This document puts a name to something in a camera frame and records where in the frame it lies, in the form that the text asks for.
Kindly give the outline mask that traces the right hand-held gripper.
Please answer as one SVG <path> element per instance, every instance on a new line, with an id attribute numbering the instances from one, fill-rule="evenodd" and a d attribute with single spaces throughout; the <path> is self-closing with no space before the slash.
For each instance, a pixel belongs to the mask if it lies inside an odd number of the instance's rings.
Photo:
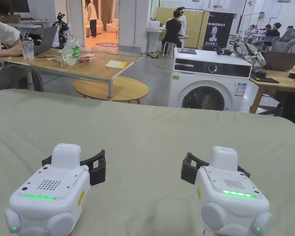
<path id="1" fill-rule="evenodd" d="M 213 147 L 210 163 L 188 152 L 181 179 L 196 187 L 205 236 L 267 236 L 270 203 L 238 165 L 234 149 Z"/>

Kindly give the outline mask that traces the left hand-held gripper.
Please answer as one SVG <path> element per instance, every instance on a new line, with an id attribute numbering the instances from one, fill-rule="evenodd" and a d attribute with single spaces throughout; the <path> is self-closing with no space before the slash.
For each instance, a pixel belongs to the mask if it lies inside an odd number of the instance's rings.
<path id="1" fill-rule="evenodd" d="M 58 144 L 9 198 L 8 231 L 19 236 L 68 236 L 89 197 L 90 186 L 105 182 L 105 150 L 80 161 L 81 148 Z"/>

